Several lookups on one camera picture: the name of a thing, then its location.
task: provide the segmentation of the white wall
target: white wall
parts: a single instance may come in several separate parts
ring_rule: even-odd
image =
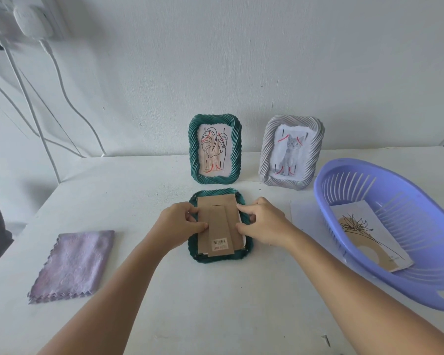
[[[244,151],[260,149],[279,113],[319,117],[325,149],[444,139],[444,0],[59,3],[72,38],[53,48],[70,98],[109,154],[187,153],[197,113],[237,115]],[[47,56],[33,44],[15,53],[71,137],[98,156]],[[3,53],[0,83],[26,111]],[[39,111],[46,133],[64,139]],[[0,207],[27,221],[55,186],[53,172],[39,140],[3,112],[24,129],[0,95]],[[73,156],[51,147],[65,174]]]

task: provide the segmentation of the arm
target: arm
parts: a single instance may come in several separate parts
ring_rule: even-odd
[[[239,210],[253,224],[238,223],[238,231],[296,259],[358,354],[444,355],[441,331],[339,262],[265,198]]]
[[[153,273],[166,253],[192,234],[207,228],[190,213],[189,202],[173,204],[161,215],[147,236],[74,317],[38,355],[123,354],[130,331]]]

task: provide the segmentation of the monstera leaf drawing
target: monstera leaf drawing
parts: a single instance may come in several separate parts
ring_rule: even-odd
[[[201,147],[204,151],[204,172],[212,172],[224,169],[225,149],[228,137],[224,131],[218,132],[214,127],[207,128],[201,137]]]

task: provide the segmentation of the barcode sticker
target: barcode sticker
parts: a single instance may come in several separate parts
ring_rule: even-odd
[[[214,239],[212,241],[212,251],[228,249],[229,244],[227,243],[227,238]]]

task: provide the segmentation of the gray kitten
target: gray kitten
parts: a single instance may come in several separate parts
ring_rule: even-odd
[[[301,149],[301,142],[304,137],[300,140],[298,137],[288,137],[288,143],[286,148],[286,153],[284,154],[283,160],[280,164],[283,167],[283,175],[287,177],[292,177],[295,175],[296,165],[299,159],[299,150]]]

